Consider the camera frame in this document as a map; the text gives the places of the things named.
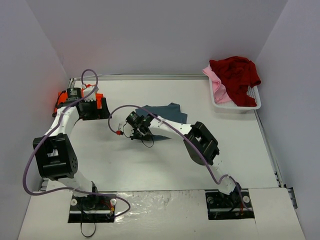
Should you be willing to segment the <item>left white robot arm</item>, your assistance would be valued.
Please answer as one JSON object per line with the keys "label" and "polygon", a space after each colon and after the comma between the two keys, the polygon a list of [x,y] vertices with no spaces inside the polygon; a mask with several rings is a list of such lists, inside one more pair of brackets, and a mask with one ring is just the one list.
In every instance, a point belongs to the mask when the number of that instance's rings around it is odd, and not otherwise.
{"label": "left white robot arm", "polygon": [[70,136],[79,121],[104,120],[110,117],[107,100],[96,85],[71,87],[62,91],[53,113],[54,121],[42,137],[33,140],[36,164],[41,177],[62,183],[89,209],[97,208],[101,197],[93,181],[79,170]]}

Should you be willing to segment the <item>blue-grey t shirt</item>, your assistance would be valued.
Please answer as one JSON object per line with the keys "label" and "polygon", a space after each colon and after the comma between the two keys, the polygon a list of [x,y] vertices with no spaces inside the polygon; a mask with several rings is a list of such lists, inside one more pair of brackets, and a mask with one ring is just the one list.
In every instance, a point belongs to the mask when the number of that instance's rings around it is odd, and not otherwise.
{"label": "blue-grey t shirt", "polygon": [[148,110],[154,115],[161,116],[169,121],[186,124],[188,115],[181,112],[181,106],[177,103],[171,102],[168,105],[149,106],[145,105],[142,108]]}

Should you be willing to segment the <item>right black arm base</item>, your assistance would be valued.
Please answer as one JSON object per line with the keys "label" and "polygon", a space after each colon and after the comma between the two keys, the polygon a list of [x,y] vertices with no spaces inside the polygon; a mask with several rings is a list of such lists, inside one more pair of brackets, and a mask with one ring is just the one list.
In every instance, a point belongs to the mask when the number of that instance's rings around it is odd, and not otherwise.
{"label": "right black arm base", "polygon": [[207,216],[210,221],[254,219],[252,202],[248,189],[232,195],[218,190],[205,191]]}

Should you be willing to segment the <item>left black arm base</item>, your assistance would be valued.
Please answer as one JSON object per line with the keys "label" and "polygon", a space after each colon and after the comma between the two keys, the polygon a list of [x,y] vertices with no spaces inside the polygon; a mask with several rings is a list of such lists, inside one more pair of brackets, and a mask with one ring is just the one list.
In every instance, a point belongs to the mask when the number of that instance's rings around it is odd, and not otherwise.
{"label": "left black arm base", "polygon": [[113,223],[115,221],[116,195],[72,195],[68,214],[68,223]]}

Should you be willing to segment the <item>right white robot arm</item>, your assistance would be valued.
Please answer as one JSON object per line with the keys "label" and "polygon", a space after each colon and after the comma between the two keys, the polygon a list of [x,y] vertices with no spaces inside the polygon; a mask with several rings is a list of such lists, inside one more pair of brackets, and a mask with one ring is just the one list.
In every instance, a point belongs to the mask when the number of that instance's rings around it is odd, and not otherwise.
{"label": "right white robot arm", "polygon": [[229,207],[239,202],[240,195],[237,189],[239,186],[227,174],[222,160],[215,159],[220,154],[218,141],[202,122],[179,123],[159,115],[138,115],[134,111],[125,121],[131,127],[132,140],[150,141],[156,136],[182,139],[190,158],[196,164],[208,169],[213,181],[217,184],[222,202]]}

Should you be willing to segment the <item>orange t shirt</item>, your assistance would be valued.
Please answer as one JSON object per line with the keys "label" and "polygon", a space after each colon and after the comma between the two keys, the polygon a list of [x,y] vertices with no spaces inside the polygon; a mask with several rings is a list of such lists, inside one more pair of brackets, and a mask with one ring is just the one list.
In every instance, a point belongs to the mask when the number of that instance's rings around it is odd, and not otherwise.
{"label": "orange t shirt", "polygon": [[[103,97],[103,94],[102,93],[96,93],[95,97],[96,97],[96,101],[97,101],[97,103],[96,103],[97,104],[97,108],[101,109],[102,108],[102,97]],[[57,115],[57,109],[58,109],[59,104],[66,102],[67,98],[68,98],[68,94],[67,94],[66,90],[63,90],[63,91],[58,93],[58,98],[57,98],[56,103],[55,103],[55,107],[54,107],[54,111],[52,113],[52,117],[55,117]]]}

